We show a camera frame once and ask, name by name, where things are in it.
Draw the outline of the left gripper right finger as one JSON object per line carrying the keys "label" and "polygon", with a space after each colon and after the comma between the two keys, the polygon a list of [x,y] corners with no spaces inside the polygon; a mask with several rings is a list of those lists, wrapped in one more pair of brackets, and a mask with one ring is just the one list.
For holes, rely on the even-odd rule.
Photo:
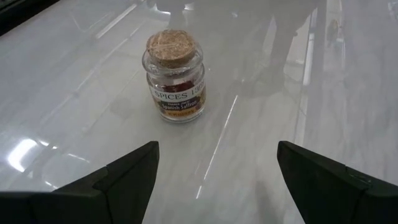
{"label": "left gripper right finger", "polygon": [[396,185],[288,141],[277,160],[305,223],[397,223]]}

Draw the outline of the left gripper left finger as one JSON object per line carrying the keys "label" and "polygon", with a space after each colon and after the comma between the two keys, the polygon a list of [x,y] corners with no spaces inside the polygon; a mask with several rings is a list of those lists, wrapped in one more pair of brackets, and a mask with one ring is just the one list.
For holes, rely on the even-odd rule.
{"label": "left gripper left finger", "polygon": [[142,223],[158,165],[150,141],[52,192],[1,192],[1,223]]}

